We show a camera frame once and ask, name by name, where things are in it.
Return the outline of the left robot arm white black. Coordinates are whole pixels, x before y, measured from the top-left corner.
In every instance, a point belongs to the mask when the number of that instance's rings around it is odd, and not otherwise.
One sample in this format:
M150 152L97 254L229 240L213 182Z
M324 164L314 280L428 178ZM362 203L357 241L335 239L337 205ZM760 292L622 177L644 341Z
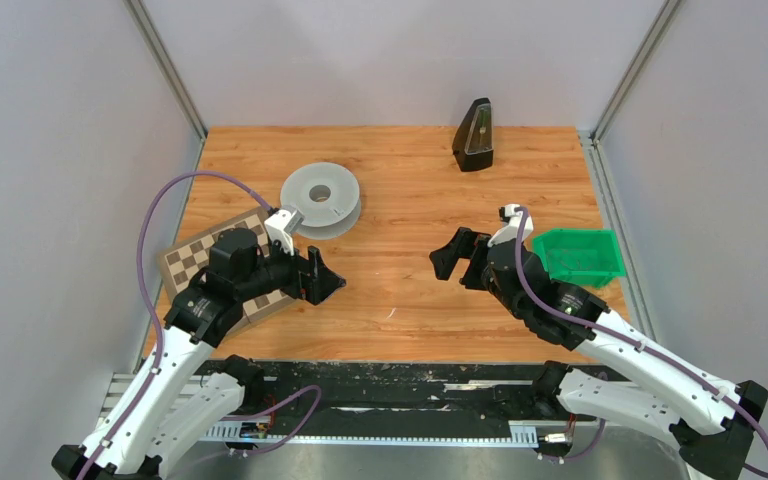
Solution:
M81 444L63 445L52 467L63 479L162 479L215 423L238 410L253 414L266 399L264 371L237 355L179 408L183 387L244 317L245 303L281 291L318 305L346 281L319 250L264 252L250 229L221 232L208 262L179 292L150 358L102 424Z

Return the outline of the white plastic cable spool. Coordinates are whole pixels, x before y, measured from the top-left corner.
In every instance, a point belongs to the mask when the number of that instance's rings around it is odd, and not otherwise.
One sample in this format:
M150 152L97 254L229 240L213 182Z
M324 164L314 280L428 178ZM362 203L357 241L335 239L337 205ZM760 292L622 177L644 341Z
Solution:
M282 206L303 217L295 233L311 240L346 234L362 209L360 184L347 168L331 162L305 165L287 177L280 192Z

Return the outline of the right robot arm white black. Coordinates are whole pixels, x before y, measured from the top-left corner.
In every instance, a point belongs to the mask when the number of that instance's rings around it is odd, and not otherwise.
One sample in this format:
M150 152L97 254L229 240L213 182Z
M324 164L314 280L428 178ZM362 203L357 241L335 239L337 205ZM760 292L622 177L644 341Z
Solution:
M513 239L495 243L459 228L429 258L439 280L468 260L460 280L465 288L490 293L538 338L596 359L631 383L612 385L548 361L530 392L537 413L552 418L566 410L645 433L711 479L737 479L747 471L766 388L719 378L681 359L598 296L551 278L541 259Z

